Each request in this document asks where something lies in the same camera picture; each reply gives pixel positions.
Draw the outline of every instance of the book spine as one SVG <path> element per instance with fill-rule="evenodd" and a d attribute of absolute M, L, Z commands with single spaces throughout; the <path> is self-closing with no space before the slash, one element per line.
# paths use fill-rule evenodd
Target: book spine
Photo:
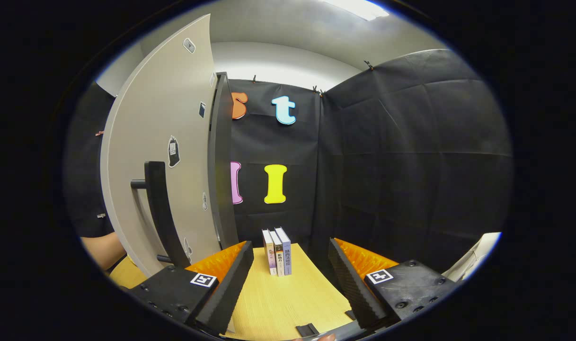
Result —
<path fill-rule="evenodd" d="M 277 267 L 277 275 L 285 276 L 284 272 L 284 247 L 281 244 L 275 246 L 275 266 Z"/>
<path fill-rule="evenodd" d="M 290 242 L 284 242 L 284 274 L 292 274 L 292 246 Z"/>
<path fill-rule="evenodd" d="M 271 275 L 277 275 L 277 268 L 275 267 L 275 246 L 272 242 L 266 244 L 266 256 L 269 258 L 269 270 Z"/>

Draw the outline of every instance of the black door handle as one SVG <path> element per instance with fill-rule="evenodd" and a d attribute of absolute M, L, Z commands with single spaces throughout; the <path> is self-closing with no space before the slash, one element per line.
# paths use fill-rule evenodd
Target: black door handle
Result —
<path fill-rule="evenodd" d="M 170 210 L 165 162 L 145 162 L 145 180 L 132 180 L 130 187 L 147 190 L 151 218 L 153 218 L 153 224 L 171 263 L 181 268 L 190 266 L 191 262 L 180 244 Z"/>

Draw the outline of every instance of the wooden table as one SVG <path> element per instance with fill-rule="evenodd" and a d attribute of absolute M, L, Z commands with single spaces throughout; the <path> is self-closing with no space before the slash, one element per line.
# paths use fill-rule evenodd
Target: wooden table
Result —
<path fill-rule="evenodd" d="M 292 274 L 271 276 L 264 248 L 254 248 L 254 261 L 233 311 L 235 332 L 224 336 L 252 341 L 292 340 L 296 326 L 312 323 L 321 332 L 351 322 L 348 300 L 292 244 Z"/>

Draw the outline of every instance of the ceiling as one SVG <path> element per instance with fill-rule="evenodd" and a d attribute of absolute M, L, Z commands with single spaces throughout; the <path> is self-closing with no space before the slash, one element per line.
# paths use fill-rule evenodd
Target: ceiling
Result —
<path fill-rule="evenodd" d="M 217 0 L 150 32 L 141 40 L 145 55 L 191 21 L 210 13 L 210 41 L 249 41 L 316 52 L 367 69 L 372 65 L 446 46 L 404 18 L 391 13 L 366 21 L 319 0 Z"/>

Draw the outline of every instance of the white fabric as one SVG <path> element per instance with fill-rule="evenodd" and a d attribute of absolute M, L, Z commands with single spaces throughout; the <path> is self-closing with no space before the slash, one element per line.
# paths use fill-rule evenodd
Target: white fabric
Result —
<path fill-rule="evenodd" d="M 498 233 L 486 233 L 461 259 L 443 273 L 452 281 L 466 280 L 483 263 L 500 238 Z"/>

